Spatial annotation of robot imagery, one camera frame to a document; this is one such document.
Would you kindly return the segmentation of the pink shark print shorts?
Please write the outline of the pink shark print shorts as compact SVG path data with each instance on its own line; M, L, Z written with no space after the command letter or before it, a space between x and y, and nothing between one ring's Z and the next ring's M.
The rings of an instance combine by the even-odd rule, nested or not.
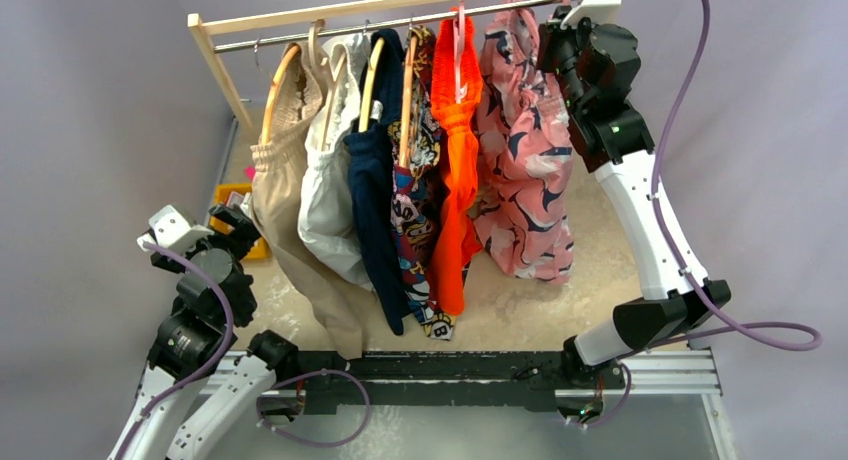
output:
M568 113L556 79L537 66L533 10L519 0L505 3L484 31L479 56L473 225L505 274L561 285L570 279L574 257L565 195L574 163Z

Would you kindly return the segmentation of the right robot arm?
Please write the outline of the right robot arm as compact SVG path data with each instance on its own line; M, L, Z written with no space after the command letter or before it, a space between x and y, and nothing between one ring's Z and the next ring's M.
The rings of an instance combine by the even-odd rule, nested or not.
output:
M610 319L565 340L564 379L584 387L612 360L640 352L702 325L710 307L731 298L691 252L661 182L653 181L656 147L628 95L641 68L638 41L627 29L583 19L554 19L539 29L538 67L557 80L572 145L600 184L625 231L641 295Z

